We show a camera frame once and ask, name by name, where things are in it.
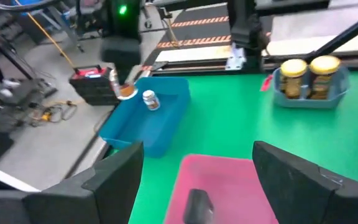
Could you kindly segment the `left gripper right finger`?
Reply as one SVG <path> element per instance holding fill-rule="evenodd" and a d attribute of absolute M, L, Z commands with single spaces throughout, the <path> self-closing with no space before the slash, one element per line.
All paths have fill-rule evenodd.
<path fill-rule="evenodd" d="M 252 160 L 279 224 L 358 224 L 358 181 L 264 141 Z"/>

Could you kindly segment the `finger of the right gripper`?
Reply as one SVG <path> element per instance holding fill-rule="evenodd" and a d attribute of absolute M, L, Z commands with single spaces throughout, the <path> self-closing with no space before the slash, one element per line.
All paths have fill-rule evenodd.
<path fill-rule="evenodd" d="M 125 64 L 125 63 L 116 64 L 117 79 L 120 85 L 125 84 L 128 76 L 131 74 L 131 71 L 134 67 L 135 64 Z"/>

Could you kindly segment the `black spice tin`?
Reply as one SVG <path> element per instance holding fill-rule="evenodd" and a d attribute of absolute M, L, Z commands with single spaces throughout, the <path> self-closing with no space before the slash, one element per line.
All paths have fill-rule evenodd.
<path fill-rule="evenodd" d="M 205 190 L 191 189 L 183 214 L 184 224 L 213 224 L 214 206 Z"/>

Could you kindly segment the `small grey-blue plastic bin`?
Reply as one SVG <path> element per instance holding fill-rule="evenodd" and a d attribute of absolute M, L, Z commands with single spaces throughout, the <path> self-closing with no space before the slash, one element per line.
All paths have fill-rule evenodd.
<path fill-rule="evenodd" d="M 339 70 L 334 74 L 331 80 L 328 96 L 325 100 L 307 99 L 307 83 L 310 77 L 310 72 L 306 72 L 302 77 L 301 94 L 298 99 L 289 99 L 284 93 L 280 91 L 280 69 L 277 68 L 273 73 L 273 101 L 276 105 L 286 108 L 319 108 L 331 109 L 336 108 L 341 102 L 342 98 L 349 90 L 349 75 L 350 71 L 340 66 Z"/>

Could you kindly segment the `red black power station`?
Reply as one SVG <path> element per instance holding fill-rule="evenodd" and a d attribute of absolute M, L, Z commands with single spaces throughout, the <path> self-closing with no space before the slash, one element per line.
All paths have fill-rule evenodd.
<path fill-rule="evenodd" d="M 109 67 L 100 65 L 75 67 L 69 83 L 89 105 L 116 106 L 120 100 L 112 90 L 109 81 L 110 71 Z"/>

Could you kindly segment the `glass spice jar brown label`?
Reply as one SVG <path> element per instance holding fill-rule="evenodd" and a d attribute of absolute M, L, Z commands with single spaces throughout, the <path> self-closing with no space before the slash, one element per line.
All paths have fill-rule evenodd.
<path fill-rule="evenodd" d="M 150 111 L 154 111 L 160 108 L 159 99 L 154 91 L 146 90 L 143 92 L 142 97 L 145 105 Z"/>
<path fill-rule="evenodd" d="M 131 80 L 127 79 L 125 84 L 119 84 L 115 68 L 112 68 L 109 72 L 109 83 L 116 98 L 118 98 L 119 100 L 129 100 L 136 96 L 136 94 L 138 93 L 137 87 Z"/>

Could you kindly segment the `pink plastic bin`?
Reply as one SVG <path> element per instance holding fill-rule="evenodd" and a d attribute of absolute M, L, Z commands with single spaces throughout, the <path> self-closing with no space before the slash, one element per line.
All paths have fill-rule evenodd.
<path fill-rule="evenodd" d="M 182 160 L 164 224 L 184 224 L 191 189 L 205 190 L 213 224 L 278 224 L 250 159 L 190 154 Z"/>

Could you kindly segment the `white metal bracket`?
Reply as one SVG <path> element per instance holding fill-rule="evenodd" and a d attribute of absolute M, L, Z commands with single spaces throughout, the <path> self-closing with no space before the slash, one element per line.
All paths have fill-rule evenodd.
<path fill-rule="evenodd" d="M 233 42 L 226 60 L 225 70 L 242 70 L 246 61 L 244 48 L 237 46 L 236 43 Z"/>

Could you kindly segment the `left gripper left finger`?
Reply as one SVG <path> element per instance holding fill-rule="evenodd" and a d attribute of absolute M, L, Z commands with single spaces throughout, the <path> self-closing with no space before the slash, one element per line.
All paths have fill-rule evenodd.
<path fill-rule="evenodd" d="M 40 192 L 0 183 L 0 224 L 128 224 L 143 163 L 135 142 Z"/>

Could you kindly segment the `blue plastic bin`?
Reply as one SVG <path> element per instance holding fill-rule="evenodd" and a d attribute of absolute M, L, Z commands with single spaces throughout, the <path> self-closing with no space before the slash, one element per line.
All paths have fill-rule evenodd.
<path fill-rule="evenodd" d="M 120 102 L 99 131 L 110 146 L 124 149 L 136 141 L 144 143 L 145 156 L 162 157 L 171 145 L 190 102 L 188 80 L 180 77 L 144 77 L 135 86 L 138 94 Z M 143 101 L 146 90 L 156 93 L 157 110 L 150 111 Z"/>

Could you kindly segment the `yellow-lid glass spice jar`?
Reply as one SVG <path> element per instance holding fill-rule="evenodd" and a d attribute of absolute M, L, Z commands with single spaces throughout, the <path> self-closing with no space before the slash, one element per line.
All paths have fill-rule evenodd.
<path fill-rule="evenodd" d="M 340 65 L 340 59 L 332 55 L 323 55 L 311 61 L 309 99 L 325 100 L 328 97 L 332 77 Z"/>
<path fill-rule="evenodd" d="M 290 59 L 280 66 L 280 91 L 287 98 L 299 98 L 303 75 L 307 72 L 308 64 L 302 59 Z"/>

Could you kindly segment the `small red tag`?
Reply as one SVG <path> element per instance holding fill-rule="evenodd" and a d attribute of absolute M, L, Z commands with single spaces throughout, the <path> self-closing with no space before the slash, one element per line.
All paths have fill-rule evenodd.
<path fill-rule="evenodd" d="M 273 75 L 272 74 L 267 75 L 262 82 L 260 91 L 268 91 L 270 89 L 272 83 L 273 83 Z"/>

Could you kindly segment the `black table frame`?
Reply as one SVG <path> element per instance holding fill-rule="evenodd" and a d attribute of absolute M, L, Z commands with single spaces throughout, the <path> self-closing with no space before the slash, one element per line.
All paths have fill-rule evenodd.
<path fill-rule="evenodd" d="M 159 42 L 147 58 L 146 65 L 136 73 L 135 81 L 142 77 L 185 77 L 209 75 L 238 75 L 252 73 L 251 68 L 229 68 L 230 35 L 199 39 L 184 39 L 175 50 L 170 42 Z M 344 60 L 349 68 L 358 70 L 358 21 L 338 35 L 275 40 L 262 51 L 259 71 L 272 72 L 286 60 L 303 58 L 312 60 L 324 54 L 333 54 Z"/>

